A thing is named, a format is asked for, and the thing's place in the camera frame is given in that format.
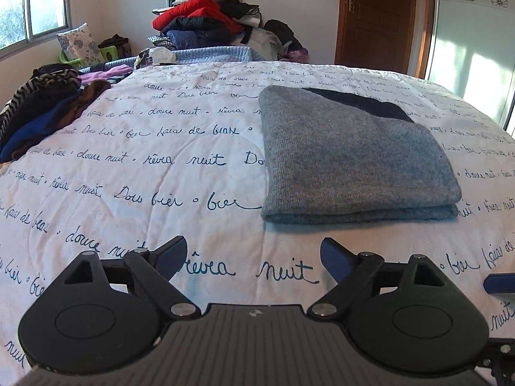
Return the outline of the grey and navy sweater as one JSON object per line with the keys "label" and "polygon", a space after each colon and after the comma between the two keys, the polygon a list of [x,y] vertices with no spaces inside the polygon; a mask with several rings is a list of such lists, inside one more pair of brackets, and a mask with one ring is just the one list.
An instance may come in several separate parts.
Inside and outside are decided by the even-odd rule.
{"label": "grey and navy sweater", "polygon": [[319,225],[457,217],[461,187],[423,125],[307,89],[268,86],[258,102],[268,171],[264,220]]}

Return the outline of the pile of unfolded small clothes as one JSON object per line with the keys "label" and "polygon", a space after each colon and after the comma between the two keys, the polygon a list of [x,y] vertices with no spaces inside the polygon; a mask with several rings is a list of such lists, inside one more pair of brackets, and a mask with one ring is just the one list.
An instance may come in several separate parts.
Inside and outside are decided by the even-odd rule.
{"label": "pile of unfolded small clothes", "polygon": [[32,146],[67,127],[133,71],[127,64],[95,65],[85,71],[51,64],[34,70],[1,110],[1,161],[21,158]]}

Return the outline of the wooden bedroom door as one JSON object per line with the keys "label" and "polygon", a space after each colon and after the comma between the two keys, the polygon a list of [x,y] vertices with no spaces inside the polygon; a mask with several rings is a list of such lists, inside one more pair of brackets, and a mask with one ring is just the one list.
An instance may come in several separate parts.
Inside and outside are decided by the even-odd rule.
{"label": "wooden bedroom door", "polygon": [[340,0],[336,65],[424,78],[436,0]]}

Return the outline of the pile of clothes on chair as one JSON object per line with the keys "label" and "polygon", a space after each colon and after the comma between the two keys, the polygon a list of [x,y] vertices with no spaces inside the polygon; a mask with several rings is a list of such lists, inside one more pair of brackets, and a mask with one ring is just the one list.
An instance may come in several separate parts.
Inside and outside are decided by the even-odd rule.
{"label": "pile of clothes on chair", "polygon": [[235,45],[249,47],[268,61],[310,61],[288,24],[264,21],[260,6],[244,0],[168,0],[153,14],[155,35],[148,41],[168,50]]}

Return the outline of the white script-print bedspread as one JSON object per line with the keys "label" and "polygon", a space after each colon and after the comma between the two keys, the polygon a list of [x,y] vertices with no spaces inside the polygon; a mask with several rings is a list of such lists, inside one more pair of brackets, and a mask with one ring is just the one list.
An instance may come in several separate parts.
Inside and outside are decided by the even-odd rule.
{"label": "white script-print bedspread", "polygon": [[[462,189],[451,221],[339,226],[262,219],[267,189],[259,93],[314,87],[401,107],[444,149]],[[1,170],[1,382],[29,371],[24,312],[78,253],[117,259],[185,237],[172,280],[199,306],[308,306],[333,286],[326,237],[391,262],[422,253],[469,297],[491,335],[514,334],[514,300],[483,280],[514,269],[514,142],[432,82],[394,72],[281,62],[147,67]]]}

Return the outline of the white plastic bag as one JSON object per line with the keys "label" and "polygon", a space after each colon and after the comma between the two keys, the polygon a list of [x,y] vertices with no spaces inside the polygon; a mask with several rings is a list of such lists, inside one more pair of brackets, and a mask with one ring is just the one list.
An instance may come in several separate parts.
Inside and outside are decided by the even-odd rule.
{"label": "white plastic bag", "polygon": [[135,70],[147,66],[174,65],[176,57],[174,53],[166,47],[153,47],[142,50],[135,59]]}

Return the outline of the black bag near stool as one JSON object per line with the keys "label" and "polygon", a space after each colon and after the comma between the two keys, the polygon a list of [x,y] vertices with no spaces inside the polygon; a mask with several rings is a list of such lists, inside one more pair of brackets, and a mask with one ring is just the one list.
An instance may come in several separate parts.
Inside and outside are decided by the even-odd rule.
{"label": "black bag near stool", "polygon": [[124,38],[119,34],[114,34],[111,38],[105,39],[98,44],[100,49],[114,47],[117,52],[118,59],[130,58],[133,56],[131,44],[128,38]]}

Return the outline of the light blue quilted blanket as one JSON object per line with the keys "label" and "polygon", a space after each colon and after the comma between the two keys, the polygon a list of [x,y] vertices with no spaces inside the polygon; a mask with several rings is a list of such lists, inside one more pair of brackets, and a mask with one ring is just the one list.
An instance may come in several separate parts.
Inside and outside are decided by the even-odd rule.
{"label": "light blue quilted blanket", "polygon": [[136,68],[141,61],[145,64],[150,55],[164,55],[165,65],[190,65],[213,62],[254,62],[265,61],[257,51],[248,46],[211,46],[187,50],[171,51],[165,47],[146,48],[137,56],[105,62],[90,67],[79,68],[80,72],[107,71],[115,66],[128,65]]}

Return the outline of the floral cushion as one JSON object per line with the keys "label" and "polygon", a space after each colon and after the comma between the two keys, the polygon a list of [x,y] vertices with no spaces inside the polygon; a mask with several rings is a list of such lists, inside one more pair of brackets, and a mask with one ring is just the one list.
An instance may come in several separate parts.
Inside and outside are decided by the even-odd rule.
{"label": "floral cushion", "polygon": [[57,40],[68,59],[84,59],[98,54],[98,44],[87,23],[57,34]]}

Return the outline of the window with metal frame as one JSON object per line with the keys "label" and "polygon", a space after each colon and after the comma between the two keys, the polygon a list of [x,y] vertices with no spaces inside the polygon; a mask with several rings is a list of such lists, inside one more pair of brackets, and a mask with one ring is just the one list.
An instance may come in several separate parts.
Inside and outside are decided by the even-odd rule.
{"label": "window with metal frame", "polygon": [[1,0],[1,59],[70,28],[70,0]]}

